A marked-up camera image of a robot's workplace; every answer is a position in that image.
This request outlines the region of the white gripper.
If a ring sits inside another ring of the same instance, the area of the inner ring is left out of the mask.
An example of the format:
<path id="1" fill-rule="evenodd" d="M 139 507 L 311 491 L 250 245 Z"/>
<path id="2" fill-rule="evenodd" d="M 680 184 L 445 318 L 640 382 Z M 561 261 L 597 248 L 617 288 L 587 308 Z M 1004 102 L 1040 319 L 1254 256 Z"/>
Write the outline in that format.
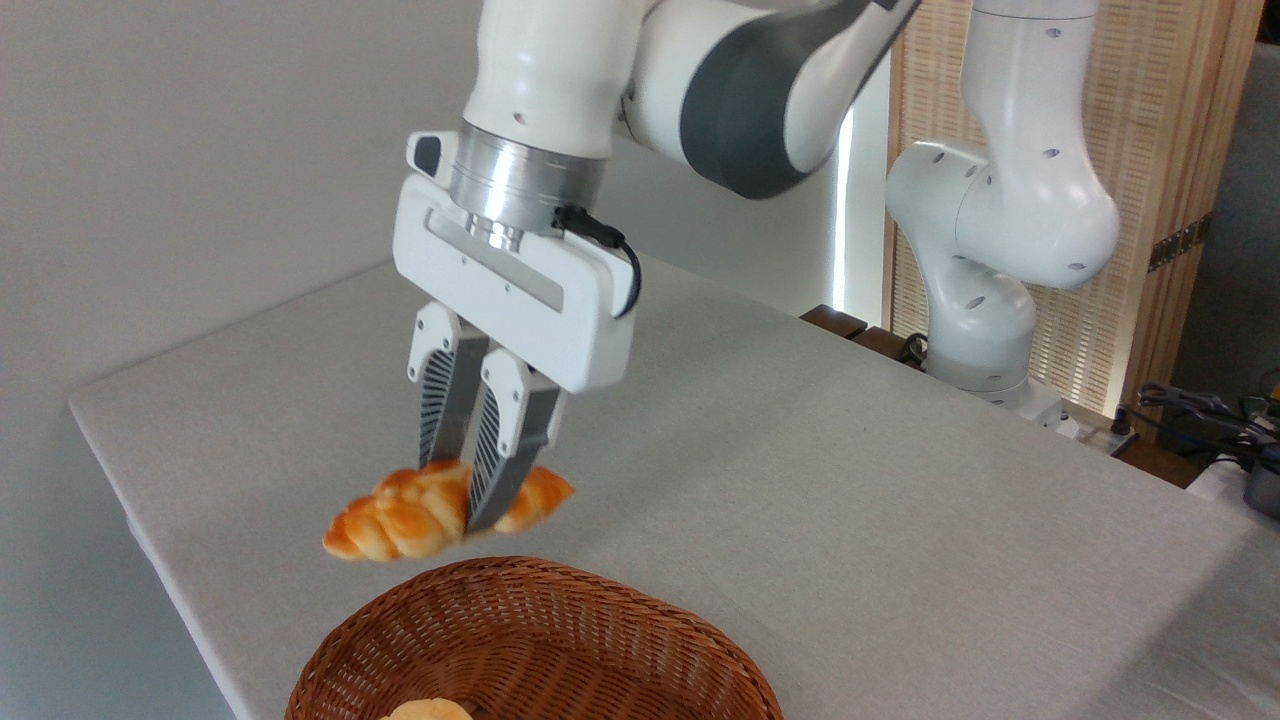
<path id="1" fill-rule="evenodd" d="M 407 176 L 392 252 L 398 273 L 436 300 L 417 313 L 407 366 L 421 389 L 420 468 L 462 457 L 483 380 L 465 530 L 475 536 L 509 511 L 553 443 L 562 388 L 580 395 L 623 379 L 634 266 L 572 233 L 495 249 L 463 219 L 438 183 Z M 486 355 L 486 334 L 504 348 Z"/>

